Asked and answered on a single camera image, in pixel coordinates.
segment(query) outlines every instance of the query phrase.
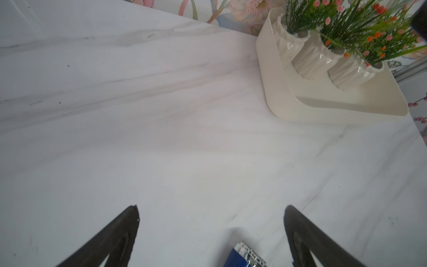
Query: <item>pink floral pattern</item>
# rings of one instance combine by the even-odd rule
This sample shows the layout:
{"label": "pink floral pattern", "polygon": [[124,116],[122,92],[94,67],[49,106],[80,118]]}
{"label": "pink floral pattern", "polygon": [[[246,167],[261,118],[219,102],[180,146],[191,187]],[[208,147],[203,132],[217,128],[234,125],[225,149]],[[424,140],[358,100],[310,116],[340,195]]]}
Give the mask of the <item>pink floral pattern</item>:
{"label": "pink floral pattern", "polygon": [[235,21],[259,23],[267,17],[272,8],[282,6],[283,2],[284,0],[231,0],[230,14]]}

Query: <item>blue package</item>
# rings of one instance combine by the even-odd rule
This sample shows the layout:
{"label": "blue package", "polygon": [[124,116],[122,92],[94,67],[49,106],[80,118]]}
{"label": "blue package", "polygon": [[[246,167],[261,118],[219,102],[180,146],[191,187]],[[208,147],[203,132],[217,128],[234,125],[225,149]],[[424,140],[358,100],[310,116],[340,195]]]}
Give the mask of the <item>blue package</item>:
{"label": "blue package", "polygon": [[248,245],[239,242],[230,252],[224,267],[267,267],[267,265]]}

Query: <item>black object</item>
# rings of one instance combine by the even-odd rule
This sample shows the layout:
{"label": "black object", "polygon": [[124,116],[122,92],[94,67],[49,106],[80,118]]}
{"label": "black object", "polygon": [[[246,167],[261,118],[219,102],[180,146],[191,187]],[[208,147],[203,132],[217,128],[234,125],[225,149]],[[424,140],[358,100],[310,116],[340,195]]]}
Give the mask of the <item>black object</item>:
{"label": "black object", "polygon": [[427,1],[413,15],[411,26],[424,40],[427,40]]}
{"label": "black object", "polygon": [[294,206],[286,207],[283,220],[294,267],[315,267],[310,251],[325,267],[365,267]]}
{"label": "black object", "polygon": [[138,208],[129,206],[57,267],[126,267],[139,226]]}

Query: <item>floral wallpaper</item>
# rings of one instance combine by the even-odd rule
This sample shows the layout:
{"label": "floral wallpaper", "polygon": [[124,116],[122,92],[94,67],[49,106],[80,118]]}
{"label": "floral wallpaper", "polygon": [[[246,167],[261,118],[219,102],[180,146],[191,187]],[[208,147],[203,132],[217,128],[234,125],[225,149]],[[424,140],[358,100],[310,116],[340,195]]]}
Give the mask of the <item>floral wallpaper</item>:
{"label": "floral wallpaper", "polygon": [[228,29],[258,35],[268,12],[285,0],[127,0]]}

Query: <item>white planter tray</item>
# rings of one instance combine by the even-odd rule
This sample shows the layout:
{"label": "white planter tray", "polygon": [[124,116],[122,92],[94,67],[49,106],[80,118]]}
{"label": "white planter tray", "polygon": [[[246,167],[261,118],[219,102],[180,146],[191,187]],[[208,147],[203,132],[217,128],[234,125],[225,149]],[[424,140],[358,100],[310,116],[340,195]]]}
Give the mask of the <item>white planter tray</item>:
{"label": "white planter tray", "polygon": [[406,100],[387,66],[351,91],[338,89],[327,71],[310,81],[292,64],[282,68],[271,25],[283,12],[282,8],[270,10],[256,41],[266,100],[274,115],[288,121],[368,124],[408,114]]}

